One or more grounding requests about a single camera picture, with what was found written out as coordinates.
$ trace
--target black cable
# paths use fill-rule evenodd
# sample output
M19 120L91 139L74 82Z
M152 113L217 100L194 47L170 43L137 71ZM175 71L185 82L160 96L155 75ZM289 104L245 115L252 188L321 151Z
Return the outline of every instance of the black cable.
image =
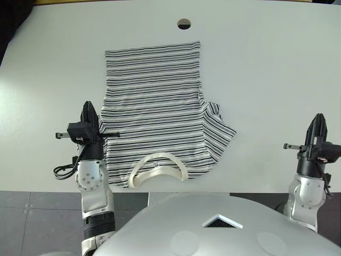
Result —
M83 147L74 165L67 164L67 165L58 166L55 169L53 169L53 176L57 180L66 180L70 178L71 176L73 176L77 172L78 163L80 159L82 158L82 156L84 155L85 149L86 149L86 146ZM71 169L71 168L72 168L71 171L68 171L66 173L59 173L61 171L66 171L66 169Z
M322 176L322 179L324 180L324 191L326 192L327 198L330 199L334 194L329 191L330 187L328 185L328 180L327 180L326 174L323 172L321 166L318 163L316 163L316 165L319 169L319 172Z
M282 204L286 204L287 201L283 201L281 203L279 203L276 207L275 207L275 211L278 211L278 208L282 205Z

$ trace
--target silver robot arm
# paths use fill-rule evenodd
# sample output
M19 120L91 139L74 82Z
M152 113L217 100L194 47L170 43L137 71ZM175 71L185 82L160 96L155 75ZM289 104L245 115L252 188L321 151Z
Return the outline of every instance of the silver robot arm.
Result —
M326 142L327 126L322 114L317 114L309 126L305 145L284 144L284 149L297 149L298 165L294 181L289 186L289 198L284 214L291 220L317 232L317 213L331 197L331 175L324 173L327 163L341 156L341 146Z
M115 216L112 191L108 185L103 146L104 137L119 137L119 133L99 133L99 121L90 101L85 102L80 122L70 123L67 133L56 133L57 139L70 138L78 144L79 156L71 165L60 166L53 173L57 179L67 179L74 174L82 195L84 240L82 256L92 256L115 233ZM61 174L67 168L71 171Z
M115 233L113 196L103 160L80 161L75 177L82 194L82 256L92 255Z

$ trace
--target gray floor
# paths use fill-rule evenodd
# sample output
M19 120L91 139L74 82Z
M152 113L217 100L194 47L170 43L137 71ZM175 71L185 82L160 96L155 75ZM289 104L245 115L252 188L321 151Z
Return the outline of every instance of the gray floor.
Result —
M231 194L275 208L287 194ZM114 194L116 228L146 207L147 193ZM0 191L0 255L38 256L53 251L80 255L83 223L78 193ZM341 196L319 211L319 233L341 246Z

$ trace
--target white table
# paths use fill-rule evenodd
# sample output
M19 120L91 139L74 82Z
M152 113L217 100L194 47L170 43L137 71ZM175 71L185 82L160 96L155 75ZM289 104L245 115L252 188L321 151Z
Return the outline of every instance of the white table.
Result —
M34 7L0 67L0 190L77 191L55 166L76 152L56 140L105 92L104 51L200 40L207 100L238 131L218 166L134 191L286 192L316 113L341 142L340 6L272 1L115 1ZM192 26L176 24L188 18ZM341 191L341 161L327 166ZM112 187L113 191L128 191Z

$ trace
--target hole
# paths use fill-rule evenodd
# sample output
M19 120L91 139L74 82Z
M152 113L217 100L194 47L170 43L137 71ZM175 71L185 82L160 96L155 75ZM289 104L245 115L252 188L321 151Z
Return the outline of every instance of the hole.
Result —
M189 19L180 19L178 22L177 22L177 27L180 28L180 29L189 29L191 27L191 21Z
M243 228L242 224L217 214L202 224L204 228Z

